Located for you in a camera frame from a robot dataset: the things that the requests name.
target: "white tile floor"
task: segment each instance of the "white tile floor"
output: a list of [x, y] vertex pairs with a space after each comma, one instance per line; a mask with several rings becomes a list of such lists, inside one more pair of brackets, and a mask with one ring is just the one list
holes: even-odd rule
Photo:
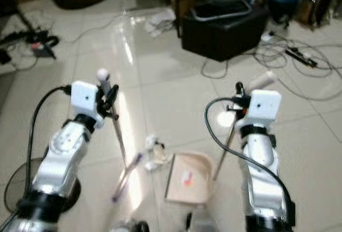
[[[18, 72], [0, 111], [0, 196], [15, 169], [25, 161], [28, 125], [38, 100], [52, 87], [85, 80], [96, 83], [100, 67], [112, 73], [120, 85], [118, 107], [123, 137], [129, 156], [144, 148], [145, 136], [156, 133], [166, 143], [167, 151], [196, 150], [218, 160], [221, 150], [210, 139], [203, 121], [206, 104], [217, 96], [234, 92], [237, 80], [248, 82], [266, 69], [252, 58], [238, 57], [229, 63], [222, 80], [200, 76], [203, 57], [181, 49], [175, 31], [150, 38], [143, 30], [144, 12], [126, 14], [106, 28], [94, 30], [74, 43], [68, 43], [86, 30], [110, 22], [120, 13], [120, 0], [106, 0], [84, 10], [60, 10], [51, 0], [24, 5], [30, 17], [51, 24], [61, 36], [55, 48], [57, 61], [41, 60], [30, 71]], [[15, 19], [7, 27], [15, 28]], [[342, 22], [311, 32], [296, 23], [289, 35], [311, 44], [342, 43]], [[341, 49], [324, 49], [332, 62], [341, 66]], [[22, 66], [29, 62], [22, 60]], [[223, 64], [209, 62], [207, 71], [223, 72]], [[328, 79], [303, 77], [290, 64], [275, 73], [293, 90], [310, 96], [326, 96], [341, 90], [337, 76]], [[0, 91], [6, 91], [7, 77], [0, 78]], [[274, 125], [281, 159], [281, 176], [297, 203], [295, 231], [321, 231], [341, 221], [342, 212], [342, 97], [328, 102], [307, 101], [289, 93], [281, 84], [269, 87], [283, 95]], [[56, 95], [44, 106], [38, 119], [34, 156], [41, 156], [49, 137], [71, 116], [68, 98]], [[220, 128], [223, 135], [227, 128]], [[233, 147], [239, 149], [238, 139]], [[82, 194], [76, 206], [63, 215], [60, 231], [106, 231], [118, 221], [133, 217], [147, 220], [151, 231], [181, 231], [185, 215], [192, 206], [164, 200], [170, 166], [153, 174], [139, 167], [117, 204], [110, 201], [122, 168], [118, 144], [111, 122], [94, 133], [84, 158], [79, 178]], [[223, 164], [216, 192], [208, 209], [221, 231], [244, 231], [241, 194], [242, 176], [238, 160], [229, 156]], [[0, 222], [8, 212], [0, 201]]]

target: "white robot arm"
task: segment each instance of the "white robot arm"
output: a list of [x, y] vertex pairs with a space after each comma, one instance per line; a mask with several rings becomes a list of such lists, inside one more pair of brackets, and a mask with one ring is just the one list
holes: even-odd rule
[[72, 84], [71, 105], [75, 119], [67, 120], [52, 137], [29, 194], [19, 201], [17, 216], [4, 231], [57, 231], [59, 217], [77, 190], [77, 169], [87, 152], [91, 134], [101, 128], [104, 118], [110, 115], [107, 111], [117, 92], [118, 86], [114, 86], [104, 101], [100, 87], [80, 81]]
[[[295, 226], [295, 205], [286, 186], [278, 177], [279, 158], [276, 152], [275, 136], [269, 134], [281, 102], [281, 95], [273, 90], [260, 90], [274, 81], [271, 72], [257, 78], [244, 89], [236, 84], [234, 97], [223, 97], [211, 101], [206, 108], [205, 121], [215, 142], [226, 152], [241, 159], [243, 171], [245, 218], [247, 232], [291, 232]], [[233, 102], [235, 121], [229, 132], [227, 145], [214, 135], [208, 121], [209, 108], [219, 101]], [[242, 138], [242, 153], [229, 148], [234, 132]], [[217, 178], [226, 152], [215, 173]]]

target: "floor tile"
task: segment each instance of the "floor tile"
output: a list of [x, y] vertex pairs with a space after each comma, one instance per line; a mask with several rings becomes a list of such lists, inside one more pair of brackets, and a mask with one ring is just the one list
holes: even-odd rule
[[76, 205], [61, 217], [60, 231], [108, 231], [128, 218], [145, 220], [150, 231], [158, 231], [152, 181], [143, 166], [133, 171], [119, 202], [112, 203], [121, 168], [120, 162], [114, 160], [79, 170], [81, 196]]
[[199, 74], [204, 57], [183, 50], [174, 30], [152, 38], [140, 24], [134, 31], [142, 84]]
[[[60, 58], [57, 61], [41, 59], [39, 64], [31, 70], [16, 73], [11, 90], [3, 104], [2, 112], [26, 110], [27, 108], [33, 110], [49, 90], [71, 83], [75, 61], [75, 56]], [[65, 96], [58, 99], [61, 102], [69, 102]]]
[[168, 145], [208, 137], [203, 112], [216, 97], [210, 81], [200, 76], [143, 87], [148, 133]]
[[[319, 75], [324, 76], [329, 71], [310, 71], [305, 66], [301, 64], [295, 63], [298, 69], [302, 72], [305, 72], [309, 75]], [[313, 99], [324, 99], [324, 101], [320, 100], [312, 100], [312, 105], [317, 109], [320, 113], [331, 112], [334, 110], [341, 109], [342, 103], [342, 94], [339, 92], [342, 91], [342, 84], [340, 76], [336, 72], [332, 72], [328, 77], [323, 78], [313, 78], [310, 76], [305, 76], [299, 73], [294, 64], [289, 62], [289, 65], [284, 69], [289, 77], [291, 77], [292, 81], [299, 88], [297, 93], [306, 96], [307, 98]], [[336, 96], [331, 100], [325, 100], [332, 96]]]
[[342, 143], [342, 111], [326, 113], [323, 114], [322, 117], [340, 143]]
[[[130, 162], [138, 152], [145, 149], [146, 128], [140, 89], [120, 91], [116, 107], [127, 159]], [[94, 132], [82, 165], [113, 158], [121, 159], [122, 155], [112, 120], [106, 118], [104, 127]]]
[[83, 35], [80, 39], [79, 54], [101, 51], [105, 48], [111, 48], [117, 52], [118, 43], [123, 40], [121, 35], [124, 35], [124, 32], [120, 32], [116, 26], [120, 19], [121, 14], [115, 14], [110, 18], [85, 21], [82, 29]]
[[308, 44], [322, 44], [329, 40], [320, 29], [312, 31], [298, 22], [290, 23], [287, 38], [304, 41]]
[[330, 25], [324, 26], [321, 31], [336, 43], [342, 43], [341, 33], [342, 33], [342, 22], [337, 19], [331, 19]]
[[4, 194], [5, 194], [5, 185], [0, 185], [0, 224], [2, 224], [9, 216], [9, 212], [6, 210], [5, 204], [4, 204]]
[[111, 48], [79, 55], [74, 80], [85, 80], [98, 84], [96, 73], [100, 68], [107, 69], [111, 75], [111, 82], [118, 84], [121, 88], [132, 88], [139, 85], [135, 63], [121, 59]]
[[220, 231], [245, 231], [242, 171], [239, 160], [227, 155], [207, 209]]
[[341, 144], [320, 117], [275, 125], [274, 133], [279, 172], [297, 207], [296, 231], [320, 231], [338, 223]]
[[[248, 84], [251, 81], [266, 71], [267, 69], [258, 64], [253, 57], [235, 58], [228, 63], [228, 74], [226, 78], [212, 81], [220, 96], [229, 97], [235, 94], [236, 82], [241, 81], [245, 87], [248, 87]], [[289, 79], [283, 71], [274, 69], [273, 72], [279, 79], [288, 85], [288, 87], [291, 87], [291, 89], [294, 90], [297, 89], [291, 79]], [[276, 123], [316, 114], [316, 111], [307, 100], [301, 99], [290, 93], [278, 81], [267, 86], [265, 89], [277, 90], [282, 95], [282, 101], [277, 114]]]
[[80, 41], [75, 41], [82, 32], [82, 22], [56, 21], [52, 27], [52, 34], [60, 38], [60, 42], [53, 48], [56, 56], [64, 57], [78, 54]]
[[0, 113], [3, 102], [6, 100], [7, 94], [11, 89], [15, 79], [15, 73], [0, 75]]
[[46, 1], [44, 3], [44, 16], [47, 18], [52, 18], [56, 22], [70, 22], [70, 23], [80, 23], [82, 24], [84, 17], [84, 9], [76, 10], [65, 10], [58, 7], [54, 1]]
[[[32, 156], [41, 157], [51, 137], [67, 118], [69, 102], [45, 104], [37, 117]], [[26, 161], [30, 120], [34, 108], [8, 111], [0, 115], [0, 184]]]

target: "joint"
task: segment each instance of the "joint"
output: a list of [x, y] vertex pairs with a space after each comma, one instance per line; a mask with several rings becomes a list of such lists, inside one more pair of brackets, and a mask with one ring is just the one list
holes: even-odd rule
[[247, 232], [292, 231], [292, 226], [282, 218], [266, 218], [259, 215], [246, 216]]
[[269, 135], [269, 140], [271, 141], [272, 147], [276, 149], [277, 147], [277, 140], [274, 134]]
[[66, 203], [66, 198], [33, 191], [19, 200], [19, 218], [57, 223]]
[[71, 96], [71, 85], [66, 85], [63, 87], [63, 92], [68, 96]]
[[88, 131], [90, 131], [90, 133], [93, 133], [95, 130], [94, 125], [96, 123], [96, 120], [90, 116], [87, 116], [85, 114], [78, 114], [74, 121], [84, 125], [88, 129]]
[[240, 129], [241, 138], [244, 138], [245, 136], [249, 134], [262, 134], [267, 135], [266, 128], [263, 127], [257, 127], [254, 125], [246, 125]]

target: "wire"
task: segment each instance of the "wire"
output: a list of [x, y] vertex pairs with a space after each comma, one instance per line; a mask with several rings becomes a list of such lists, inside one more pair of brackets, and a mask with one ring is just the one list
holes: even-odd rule
[[[253, 55], [254, 59], [262, 66], [268, 68], [268, 69], [281, 69], [281, 68], [285, 68], [288, 64], [288, 61], [285, 62], [284, 65], [280, 65], [280, 66], [270, 66], [267, 64], [268, 60], [265, 59], [265, 54], [260, 55], [260, 49], [262, 48], [267, 48], [268, 50], [271, 48], [273, 49], [274, 47], [281, 47], [283, 48], [281, 51], [278, 50], [273, 50], [275, 52], [274, 55], [267, 55], [271, 60], [276, 59], [280, 56], [282, 56], [283, 58], [286, 58], [286, 56], [284, 55], [285, 50], [288, 47], [295, 47], [298, 49], [311, 49], [312, 51], [314, 51], [318, 56], [312, 56], [312, 58], [316, 59], [317, 61], [320, 62], [324, 62], [327, 67], [323, 67], [323, 66], [317, 66], [315, 68], [322, 70], [322, 71], [327, 71], [324, 74], [309, 74], [306, 72], [303, 72], [299, 66], [297, 65], [297, 61], [294, 60], [293, 58], [291, 58], [290, 60], [293, 63], [294, 68], [296, 69], [296, 71], [306, 77], [310, 77], [310, 78], [317, 78], [317, 79], [321, 79], [321, 78], [327, 78], [328, 76], [330, 76], [334, 71], [339, 75], [339, 77], [342, 79], [342, 74], [339, 71], [339, 69], [342, 69], [342, 67], [335, 67], [334, 65], [332, 65], [329, 61], [329, 59], [327, 58], [327, 56], [318, 48], [327, 48], [327, 47], [335, 47], [335, 48], [342, 48], [342, 44], [322, 44], [322, 45], [316, 45], [316, 46], [312, 46], [307, 44], [306, 42], [303, 41], [299, 41], [299, 40], [293, 40], [293, 39], [286, 39], [284, 37], [281, 37], [279, 35], [274, 34], [274, 36], [280, 38], [281, 40], [277, 43], [271, 43], [271, 44], [264, 44], [261, 45], [260, 47], [257, 48], [257, 50], [255, 51], [255, 54]], [[342, 89], [339, 90], [337, 93], [334, 93], [330, 96], [325, 96], [325, 97], [310, 97], [310, 96], [306, 96], [304, 94], [295, 92], [294, 90], [292, 90], [286, 83], [284, 83], [281, 79], [278, 79], [278, 81], [280, 82], [280, 84], [287, 89], [289, 92], [291, 92], [292, 94], [294, 94], [295, 96], [298, 96], [300, 98], [306, 99], [306, 100], [312, 100], [312, 101], [328, 101], [328, 100], [332, 100], [336, 97], [339, 97], [342, 95]]]
[[293, 205], [293, 202], [291, 200], [291, 197], [290, 197], [290, 194], [289, 194], [289, 191], [287, 190], [285, 184], [279, 179], [279, 177], [277, 175], [275, 175], [270, 169], [268, 169], [266, 166], [258, 163], [257, 161], [254, 161], [253, 159], [247, 157], [247, 156], [244, 156], [243, 154], [239, 153], [239, 152], [236, 152], [230, 148], [228, 148], [226, 145], [224, 145], [217, 137], [216, 135], [214, 134], [211, 126], [210, 126], [210, 123], [209, 123], [209, 120], [208, 120], [208, 112], [209, 112], [209, 109], [212, 105], [214, 105], [215, 103], [217, 102], [221, 102], [221, 101], [232, 101], [231, 98], [228, 98], [228, 97], [221, 97], [221, 98], [217, 98], [217, 99], [214, 99], [212, 100], [205, 108], [205, 113], [204, 113], [204, 119], [205, 119], [205, 124], [207, 126], [207, 129], [211, 135], [211, 137], [213, 138], [213, 140], [225, 151], [233, 154], [234, 156], [237, 156], [245, 161], [248, 161], [256, 166], [258, 166], [260, 169], [262, 169], [263, 171], [267, 172], [269, 175], [271, 175], [278, 183], [279, 185], [282, 187], [283, 191], [284, 191], [284, 198], [285, 198], [285, 208], [286, 208], [286, 215], [287, 217], [290, 216], [290, 213], [289, 213], [289, 208], [291, 205]]
[[33, 135], [34, 135], [34, 128], [37, 120], [37, 116], [39, 113], [40, 108], [42, 107], [43, 103], [51, 96], [54, 92], [58, 90], [65, 90], [65, 87], [56, 87], [51, 89], [45, 96], [39, 101], [32, 119], [30, 123], [30, 132], [28, 137], [28, 146], [27, 146], [27, 155], [26, 155], [26, 178], [25, 178], [25, 190], [24, 190], [24, 198], [27, 197], [28, 193], [30, 192], [30, 184], [31, 184], [31, 158], [32, 158], [32, 145], [33, 145]]
[[295, 96], [297, 97], [300, 97], [300, 98], [304, 98], [306, 100], [312, 100], [312, 101], [319, 101], [319, 102], [324, 102], [324, 101], [329, 101], [329, 100], [332, 100], [336, 97], [339, 97], [342, 95], [342, 89], [340, 91], [338, 91], [337, 93], [333, 94], [333, 95], [330, 95], [330, 96], [325, 96], [325, 97], [322, 97], [322, 98], [319, 98], [319, 97], [308, 97], [308, 96], [305, 96], [303, 94], [300, 94], [300, 93], [297, 93], [295, 92], [294, 90], [292, 90], [289, 86], [287, 86], [281, 79], [278, 79], [279, 83], [281, 85], [284, 86], [285, 89], [287, 89], [289, 92], [291, 92], [292, 94], [294, 94]]
[[100, 30], [100, 29], [104, 29], [106, 27], [108, 27], [109, 25], [111, 25], [117, 18], [121, 17], [121, 15], [117, 15], [117, 16], [114, 16], [108, 23], [106, 23], [105, 25], [102, 25], [102, 26], [99, 26], [99, 27], [94, 27], [94, 28], [90, 28], [86, 31], [84, 31], [83, 33], [81, 33], [77, 38], [75, 38], [74, 40], [72, 41], [66, 41], [66, 40], [63, 40], [64, 42], [66, 43], [70, 43], [70, 44], [74, 44], [76, 43], [79, 39], [81, 39], [83, 36], [85, 36], [86, 34], [88, 34], [89, 32], [93, 31], [93, 30]]
[[223, 78], [225, 78], [227, 76], [227, 74], [228, 74], [228, 60], [225, 61], [226, 62], [226, 66], [224, 68], [224, 73], [222, 75], [220, 75], [220, 76], [211, 76], [211, 75], [207, 75], [207, 74], [204, 73], [204, 68], [206, 67], [208, 61], [209, 61], [209, 59], [206, 58], [205, 62], [202, 65], [202, 68], [201, 68], [201, 75], [203, 75], [205, 78], [215, 79], [215, 80], [223, 79]]

